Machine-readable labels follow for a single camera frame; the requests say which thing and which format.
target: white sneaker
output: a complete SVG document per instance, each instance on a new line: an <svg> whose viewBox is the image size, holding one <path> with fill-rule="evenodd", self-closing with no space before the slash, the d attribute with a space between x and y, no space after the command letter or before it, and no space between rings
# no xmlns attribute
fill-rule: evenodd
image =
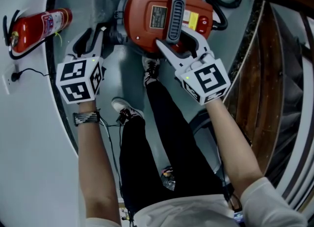
<svg viewBox="0 0 314 227"><path fill-rule="evenodd" d="M131 107L131 105L127 101L121 98L114 98L111 102L111 105L114 110L116 110L120 115L125 116L128 120L132 119L135 116L140 116L141 118L144 118L143 111Z"/></svg>
<svg viewBox="0 0 314 227"><path fill-rule="evenodd" d="M143 67L145 70L144 87L153 81L158 81L160 61L150 58L142 58Z"/></svg>

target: wrist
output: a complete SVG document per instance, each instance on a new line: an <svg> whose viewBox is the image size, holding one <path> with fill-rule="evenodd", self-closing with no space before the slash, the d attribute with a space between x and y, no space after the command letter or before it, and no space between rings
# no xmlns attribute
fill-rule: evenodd
<svg viewBox="0 0 314 227"><path fill-rule="evenodd" d="M88 113L96 111L96 101L82 102L78 106L79 113Z"/></svg>
<svg viewBox="0 0 314 227"><path fill-rule="evenodd" d="M207 110L209 110L209 109L216 108L217 106L219 106L221 104L222 104L222 100L220 98L217 98L217 99L210 101L207 104L205 104L205 107L207 108Z"/></svg>

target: shoelace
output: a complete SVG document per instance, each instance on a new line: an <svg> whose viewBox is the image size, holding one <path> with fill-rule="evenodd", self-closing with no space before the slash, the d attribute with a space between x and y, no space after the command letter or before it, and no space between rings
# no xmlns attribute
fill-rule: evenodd
<svg viewBox="0 0 314 227"><path fill-rule="evenodd" d="M131 119L135 116L134 114L131 114L130 110L128 110L127 108L122 109L120 111L120 115L124 115L128 119Z"/></svg>
<svg viewBox="0 0 314 227"><path fill-rule="evenodd" d="M156 62L151 61L148 63L148 78L154 78L156 79L158 77L158 73L159 73L159 65L156 64Z"/></svg>

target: sleeve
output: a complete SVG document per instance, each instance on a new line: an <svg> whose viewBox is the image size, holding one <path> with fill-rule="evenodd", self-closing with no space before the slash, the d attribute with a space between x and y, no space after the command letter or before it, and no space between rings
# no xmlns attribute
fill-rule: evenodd
<svg viewBox="0 0 314 227"><path fill-rule="evenodd" d="M243 216L248 227L305 227L307 220L292 210L265 177L242 194Z"/></svg>
<svg viewBox="0 0 314 227"><path fill-rule="evenodd" d="M86 227L121 227L117 223L100 218L87 218L85 221Z"/></svg>

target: electrical outlet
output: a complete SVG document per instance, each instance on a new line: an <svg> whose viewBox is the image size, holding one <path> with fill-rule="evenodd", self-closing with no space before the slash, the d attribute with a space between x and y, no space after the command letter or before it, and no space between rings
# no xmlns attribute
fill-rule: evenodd
<svg viewBox="0 0 314 227"><path fill-rule="evenodd" d="M19 80L13 82L11 80L11 76L13 73L17 72L17 68L14 64L11 64L9 67L6 68L6 70L2 73L2 81L4 84L4 88L6 90L6 93L8 95L14 93L19 85Z"/></svg>

